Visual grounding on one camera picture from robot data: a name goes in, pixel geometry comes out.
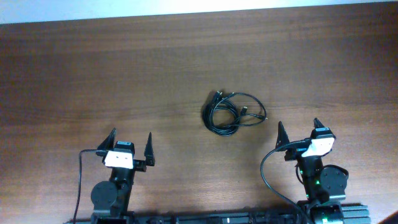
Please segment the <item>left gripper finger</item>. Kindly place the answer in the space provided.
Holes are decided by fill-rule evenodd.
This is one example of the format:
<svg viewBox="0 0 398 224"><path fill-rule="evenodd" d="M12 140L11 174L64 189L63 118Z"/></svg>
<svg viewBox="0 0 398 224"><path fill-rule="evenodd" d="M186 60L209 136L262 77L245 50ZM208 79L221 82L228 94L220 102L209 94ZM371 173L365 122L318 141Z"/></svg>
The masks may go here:
<svg viewBox="0 0 398 224"><path fill-rule="evenodd" d="M152 145L152 133L149 133L146 148L144 150L144 156L146 158L147 166L155 166L155 156L154 156L154 150L153 150L153 145Z"/></svg>
<svg viewBox="0 0 398 224"><path fill-rule="evenodd" d="M116 137L116 128L113 128L106 139L97 147L100 151L109 151L114 149L114 141Z"/></svg>

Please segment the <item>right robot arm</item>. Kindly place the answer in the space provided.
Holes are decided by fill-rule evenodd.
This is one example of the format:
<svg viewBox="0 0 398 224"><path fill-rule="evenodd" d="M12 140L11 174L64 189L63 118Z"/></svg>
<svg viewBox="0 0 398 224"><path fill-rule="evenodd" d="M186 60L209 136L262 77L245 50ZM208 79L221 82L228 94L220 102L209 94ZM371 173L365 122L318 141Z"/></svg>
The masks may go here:
<svg viewBox="0 0 398 224"><path fill-rule="evenodd" d="M324 165L322 158L332 151L336 136L319 119L315 118L313 123L308 138L290 141L280 121L275 148L285 152L286 161L297 163L296 175L307 197L297 204L304 219L312 223L344 223L341 201L346 198L349 172L336 165Z"/></svg>

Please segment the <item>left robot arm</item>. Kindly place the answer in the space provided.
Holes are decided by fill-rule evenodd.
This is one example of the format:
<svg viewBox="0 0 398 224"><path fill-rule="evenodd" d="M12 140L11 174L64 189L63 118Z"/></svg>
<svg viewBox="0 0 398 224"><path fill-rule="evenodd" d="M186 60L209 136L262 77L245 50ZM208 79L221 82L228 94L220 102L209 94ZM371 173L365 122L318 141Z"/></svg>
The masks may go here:
<svg viewBox="0 0 398 224"><path fill-rule="evenodd" d="M96 155L111 169L108 180L96 184L91 191L93 203L92 223L134 223L134 213L128 210L134 176L145 172L147 167L155 166L152 135L149 134L144 160L135 159L132 142L116 141L116 129L97 147Z"/></svg>

